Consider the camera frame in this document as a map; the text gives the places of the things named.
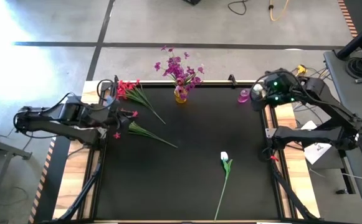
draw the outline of white paper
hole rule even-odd
[[[309,121],[301,129],[313,130],[317,126],[313,121]],[[304,155],[308,162],[314,164],[327,150],[331,148],[330,144],[327,143],[315,143],[304,149]]]

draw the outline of wooden board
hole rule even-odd
[[[99,98],[96,94],[97,83],[98,81],[85,82],[82,93],[83,102],[98,103]],[[271,127],[272,121],[270,120],[270,114],[268,114],[268,112],[269,111],[267,110],[268,124]],[[297,127],[291,105],[278,106],[276,107],[275,112],[279,125],[288,126],[290,128]],[[71,142],[69,153],[79,149],[80,147],[81,145],[78,141]],[[84,149],[67,159],[59,196],[55,207],[54,218],[58,218],[63,215],[66,209],[72,204],[81,191],[83,178],[87,167],[88,150],[89,149]],[[307,163],[305,162],[303,151],[286,147],[285,158],[293,191],[297,194],[299,199],[308,208],[308,210],[316,217],[319,217],[320,214],[318,211],[318,206],[310,179],[310,173],[308,171]],[[286,217],[290,217],[288,198],[283,189],[281,189],[281,194]],[[92,191],[89,192],[87,197],[85,211],[90,208],[91,195]],[[84,212],[84,217],[88,217],[87,215],[88,212]]]

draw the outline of black clamp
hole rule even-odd
[[[230,74],[229,77],[228,77],[228,80],[232,82],[232,88],[235,89],[235,88],[236,88],[236,85],[237,85],[235,76],[232,75],[232,74]]]

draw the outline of yellow vase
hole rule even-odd
[[[176,91],[176,90],[174,90],[174,95],[175,95],[175,101],[176,101],[177,103],[185,103],[186,100],[188,100],[187,98],[185,98],[185,99],[183,100],[183,99],[181,98],[181,95],[179,94],[179,92]]]

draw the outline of yellow cable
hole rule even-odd
[[[269,9],[270,12],[270,20],[271,21],[277,21],[278,19],[280,19],[282,17],[282,15],[284,14],[284,12],[286,11],[286,8],[287,8],[287,4],[288,4],[288,0],[286,0],[286,4],[285,4],[285,7],[283,8],[282,12],[280,13],[280,15],[278,16],[278,18],[274,19],[274,17],[272,17],[272,9]]]

